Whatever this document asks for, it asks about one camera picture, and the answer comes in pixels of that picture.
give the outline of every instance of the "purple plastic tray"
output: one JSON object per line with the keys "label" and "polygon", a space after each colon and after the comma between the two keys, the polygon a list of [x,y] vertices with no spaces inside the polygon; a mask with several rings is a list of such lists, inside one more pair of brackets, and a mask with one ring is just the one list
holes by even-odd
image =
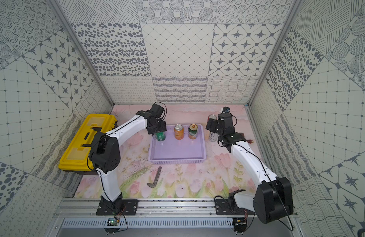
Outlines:
{"label": "purple plastic tray", "polygon": [[188,137],[188,124],[183,124],[184,138],[175,138],[174,125],[167,125],[166,139],[158,141],[152,137],[148,160],[154,164],[202,163],[206,159],[204,130],[198,124],[197,138]]}

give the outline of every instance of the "metal vent grille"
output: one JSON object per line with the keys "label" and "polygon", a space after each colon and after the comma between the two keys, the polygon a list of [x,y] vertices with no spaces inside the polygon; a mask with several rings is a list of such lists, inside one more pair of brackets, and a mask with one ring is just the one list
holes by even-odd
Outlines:
{"label": "metal vent grille", "polygon": [[[109,218],[65,218],[64,228],[99,228],[106,227]],[[127,218],[129,228],[228,228],[232,227],[232,218]],[[126,227],[121,218],[118,226],[110,228]]]}

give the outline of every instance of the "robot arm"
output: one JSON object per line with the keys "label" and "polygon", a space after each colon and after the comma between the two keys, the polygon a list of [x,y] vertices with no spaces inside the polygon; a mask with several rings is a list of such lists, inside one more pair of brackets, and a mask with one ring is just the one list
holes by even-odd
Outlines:
{"label": "robot arm", "polygon": [[[287,178],[279,178],[254,155],[244,136],[235,132],[230,109],[224,107],[223,111],[218,115],[218,120],[208,121],[206,129],[218,133],[218,143],[221,142],[242,163],[257,186],[255,196],[244,190],[230,193],[230,208],[234,211],[254,211],[263,223],[291,215],[293,201],[290,182]],[[112,210],[112,214],[117,214],[122,208],[122,193],[115,171],[121,160],[119,147],[142,129],[146,128],[148,134],[166,131],[164,117],[161,117],[164,112],[161,106],[153,104],[150,110],[138,111],[136,116],[118,128],[107,133],[96,133],[89,155],[103,186],[101,202]]]}
{"label": "robot arm", "polygon": [[89,154],[102,183],[101,202],[113,214],[122,208],[122,192],[118,185],[115,168],[121,161],[119,147],[138,131],[147,129],[148,134],[164,132],[167,126],[161,115],[165,111],[156,103],[147,111],[138,111],[136,115],[123,125],[106,133],[97,132],[92,141]]}
{"label": "robot arm", "polygon": [[238,190],[229,194],[233,211],[254,211],[264,224],[293,214],[292,186],[285,177],[279,178],[252,151],[246,139],[235,132],[230,108],[224,107],[218,120],[209,119],[206,129],[218,134],[218,144],[226,147],[244,166],[257,186],[255,196]]}

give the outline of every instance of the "aluminum can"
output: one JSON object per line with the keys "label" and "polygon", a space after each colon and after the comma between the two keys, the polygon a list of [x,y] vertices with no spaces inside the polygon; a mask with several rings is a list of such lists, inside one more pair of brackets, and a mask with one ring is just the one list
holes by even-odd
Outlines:
{"label": "aluminum can", "polygon": [[156,139],[158,141],[164,141],[166,139],[166,133],[165,132],[157,132],[155,133]]}
{"label": "aluminum can", "polygon": [[[217,116],[216,115],[209,115],[208,120],[209,119],[217,120]],[[209,141],[215,142],[215,141],[217,141],[217,139],[218,139],[218,134],[213,133],[213,132],[209,133]]]}
{"label": "aluminum can", "polygon": [[176,124],[175,128],[175,138],[181,140],[184,138],[184,127],[181,124]]}
{"label": "aluminum can", "polygon": [[191,124],[189,125],[189,129],[188,129],[188,137],[192,140],[197,138],[197,134],[198,134],[198,126],[197,124]]}

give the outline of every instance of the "pink floral table mat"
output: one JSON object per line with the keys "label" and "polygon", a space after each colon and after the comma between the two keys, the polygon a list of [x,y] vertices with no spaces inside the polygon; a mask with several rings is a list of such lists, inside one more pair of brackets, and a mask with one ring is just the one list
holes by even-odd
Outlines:
{"label": "pink floral table mat", "polygon": [[[210,114],[219,114],[223,105],[167,105],[167,124],[202,124],[206,126]],[[236,131],[244,133],[246,139],[255,141],[250,121],[242,105],[228,106],[237,117]],[[118,119],[118,125],[131,119],[139,110],[147,110],[150,105],[115,105],[112,115]],[[213,198],[216,195],[227,197],[229,192],[245,189],[255,193],[254,182],[242,164],[229,154],[226,148],[209,141],[209,131],[204,130],[206,160],[199,164],[154,165],[148,161],[151,136],[142,130],[121,147],[121,162],[116,168],[118,183],[124,198]],[[251,149],[260,157],[257,144]],[[155,188],[153,183],[157,168],[161,174]],[[98,176],[84,175],[75,194],[75,198],[99,198],[102,187]]]}

